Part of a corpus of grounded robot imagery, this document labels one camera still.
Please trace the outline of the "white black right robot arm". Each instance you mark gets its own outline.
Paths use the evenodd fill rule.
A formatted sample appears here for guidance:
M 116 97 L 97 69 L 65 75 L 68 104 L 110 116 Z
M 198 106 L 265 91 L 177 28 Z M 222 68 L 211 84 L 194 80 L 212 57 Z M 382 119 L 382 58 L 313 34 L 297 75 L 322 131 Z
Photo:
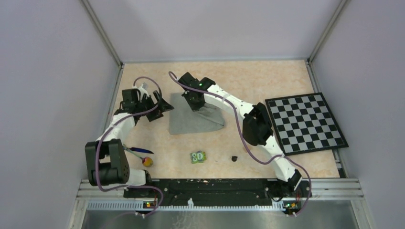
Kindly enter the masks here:
M 299 191 L 302 175 L 297 170 L 296 163 L 287 158 L 279 146 L 263 103 L 252 104 L 239 99 L 207 77 L 198 80 L 186 72 L 178 78 L 172 71 L 168 75 L 183 88 L 182 96 L 193 111 L 209 104 L 233 114 L 240 139 L 248 154 L 262 165 L 272 165 L 276 178 L 280 182 L 281 193 L 292 197 Z M 255 157 L 248 149 L 249 146 L 255 146 L 267 153 L 269 160 L 262 161 Z

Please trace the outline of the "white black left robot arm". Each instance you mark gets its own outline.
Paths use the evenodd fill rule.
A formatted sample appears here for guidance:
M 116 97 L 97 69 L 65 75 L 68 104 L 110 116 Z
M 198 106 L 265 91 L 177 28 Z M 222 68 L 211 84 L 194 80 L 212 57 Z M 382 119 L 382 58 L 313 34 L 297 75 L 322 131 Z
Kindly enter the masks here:
M 85 145 L 87 175 L 92 186 L 128 182 L 130 166 L 123 143 L 129 132 L 142 116 L 151 122 L 174 109 L 162 98 L 161 89 L 155 90 L 153 96 L 140 88 L 123 90 L 123 100 L 109 127 L 96 141 Z

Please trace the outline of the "grey-green cloth napkin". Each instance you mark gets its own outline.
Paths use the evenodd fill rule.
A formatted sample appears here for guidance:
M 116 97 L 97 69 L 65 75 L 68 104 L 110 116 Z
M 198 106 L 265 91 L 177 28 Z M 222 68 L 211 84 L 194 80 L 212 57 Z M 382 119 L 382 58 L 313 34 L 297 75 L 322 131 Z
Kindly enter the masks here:
M 221 110 L 211 104 L 205 104 L 198 111 L 192 111 L 181 93 L 171 94 L 169 111 L 169 133 L 171 135 L 197 134 L 218 131 L 226 122 Z

